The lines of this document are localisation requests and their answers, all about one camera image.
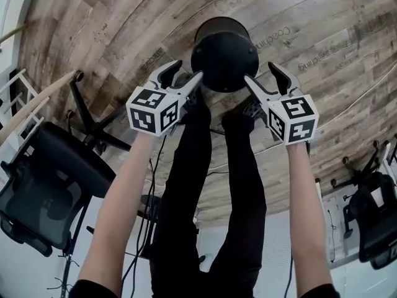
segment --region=person's right arm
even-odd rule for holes
[[[287,146],[290,163],[290,233],[298,297],[332,284],[326,256],[326,227],[306,144]]]

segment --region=wooden stick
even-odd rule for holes
[[[8,136],[18,127],[18,125],[38,106],[42,101],[44,101],[48,96],[51,96],[55,93],[59,88],[63,85],[69,83],[76,71],[72,71],[62,78],[60,78],[55,83],[49,85],[46,89],[44,89],[40,94],[38,94],[35,98],[33,98],[30,102],[26,103],[26,105],[21,108],[21,110],[11,118],[8,124],[0,130],[0,145],[2,145]]]
[[[8,38],[12,37],[14,34],[18,33],[19,31],[22,31],[24,28],[26,28],[27,23],[25,23],[24,25],[8,32],[6,35],[0,37],[0,44],[2,44],[5,40],[7,40]]]

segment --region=person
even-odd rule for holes
[[[223,118],[232,212],[225,242],[209,272],[203,273],[199,270],[193,217],[211,161],[211,114],[200,91],[190,97],[185,108],[185,129],[175,151],[150,249],[153,297],[251,298],[261,269],[266,201],[249,134],[263,111],[254,101]],[[125,250],[155,142],[155,137],[144,133],[133,142],[100,209],[71,298],[121,296]],[[306,145],[290,145],[287,151],[290,236],[298,297],[339,297],[326,258],[324,215]]]

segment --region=black sleeve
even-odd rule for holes
[[[69,298],[86,297],[117,298],[111,290],[96,282],[86,280],[77,281],[72,290],[70,290]]]
[[[340,295],[335,290],[334,285],[326,284],[313,288],[301,298],[340,298]]]

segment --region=person's left arm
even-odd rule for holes
[[[104,286],[120,297],[125,249],[135,223],[156,137],[139,133],[100,208],[94,238],[79,280]]]

